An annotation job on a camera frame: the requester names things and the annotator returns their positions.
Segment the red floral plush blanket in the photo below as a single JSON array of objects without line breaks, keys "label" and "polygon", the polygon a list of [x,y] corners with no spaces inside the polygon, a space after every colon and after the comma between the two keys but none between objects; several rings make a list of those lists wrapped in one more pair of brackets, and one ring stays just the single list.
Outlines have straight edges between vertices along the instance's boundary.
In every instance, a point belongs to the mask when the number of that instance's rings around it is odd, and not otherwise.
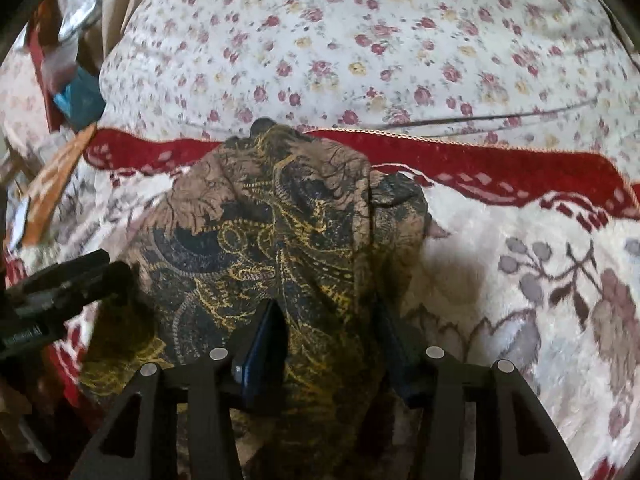
[{"label": "red floral plush blanket", "polygon": [[[431,221],[404,300],[385,310],[463,363],[522,373],[584,479],[623,479],[639,449],[639,203],[603,157],[382,132],[343,144],[422,188]],[[73,172],[28,273],[96,247],[119,257],[175,182],[222,143],[104,132]],[[397,479],[419,417],[393,402],[390,443],[363,479]]]}]

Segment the floral cushioned chair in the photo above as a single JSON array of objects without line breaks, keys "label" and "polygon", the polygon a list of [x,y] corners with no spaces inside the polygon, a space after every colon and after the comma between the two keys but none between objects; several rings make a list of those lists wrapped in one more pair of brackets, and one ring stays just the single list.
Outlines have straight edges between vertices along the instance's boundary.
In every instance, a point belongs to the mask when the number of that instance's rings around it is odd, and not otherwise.
[{"label": "floral cushioned chair", "polygon": [[46,107],[24,26],[1,64],[1,133],[10,148],[29,158],[50,134]]}]

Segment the silver foil bag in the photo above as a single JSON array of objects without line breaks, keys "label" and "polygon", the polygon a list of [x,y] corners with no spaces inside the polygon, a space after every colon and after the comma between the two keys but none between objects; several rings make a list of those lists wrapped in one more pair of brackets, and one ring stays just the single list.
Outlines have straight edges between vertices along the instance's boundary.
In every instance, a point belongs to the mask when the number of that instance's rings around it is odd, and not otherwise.
[{"label": "silver foil bag", "polygon": [[56,0],[61,11],[58,42],[62,44],[96,24],[102,15],[102,0]]}]

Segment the blue plastic bag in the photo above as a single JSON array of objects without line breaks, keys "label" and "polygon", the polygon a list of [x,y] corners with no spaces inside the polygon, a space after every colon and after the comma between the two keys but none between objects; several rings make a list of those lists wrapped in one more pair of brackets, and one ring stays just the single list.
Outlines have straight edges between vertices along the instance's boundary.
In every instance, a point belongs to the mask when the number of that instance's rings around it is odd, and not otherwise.
[{"label": "blue plastic bag", "polygon": [[97,122],[104,111],[105,101],[96,76],[77,66],[73,77],[55,93],[53,102],[70,128],[80,131]]}]

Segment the white floral bed sheet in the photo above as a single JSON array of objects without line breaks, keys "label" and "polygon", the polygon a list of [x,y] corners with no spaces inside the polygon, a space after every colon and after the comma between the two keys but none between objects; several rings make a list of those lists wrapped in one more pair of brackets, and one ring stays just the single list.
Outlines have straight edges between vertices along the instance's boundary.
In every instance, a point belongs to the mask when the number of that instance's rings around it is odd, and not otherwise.
[{"label": "white floral bed sheet", "polygon": [[600,0],[142,0],[101,124],[222,140],[258,118],[593,151],[639,177],[639,67]]}]

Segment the brown patterned garment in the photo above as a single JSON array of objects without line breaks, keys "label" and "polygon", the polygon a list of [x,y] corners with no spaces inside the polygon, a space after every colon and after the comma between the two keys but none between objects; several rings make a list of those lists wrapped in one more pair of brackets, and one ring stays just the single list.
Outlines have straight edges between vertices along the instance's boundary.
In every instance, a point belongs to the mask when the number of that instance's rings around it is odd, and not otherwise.
[{"label": "brown patterned garment", "polygon": [[363,479],[390,443],[375,321],[397,309],[431,217],[419,185],[261,119],[180,177],[122,251],[137,288],[99,308],[80,384],[107,404],[144,363],[224,344],[258,304],[288,324],[281,413],[234,414],[249,479]]}]

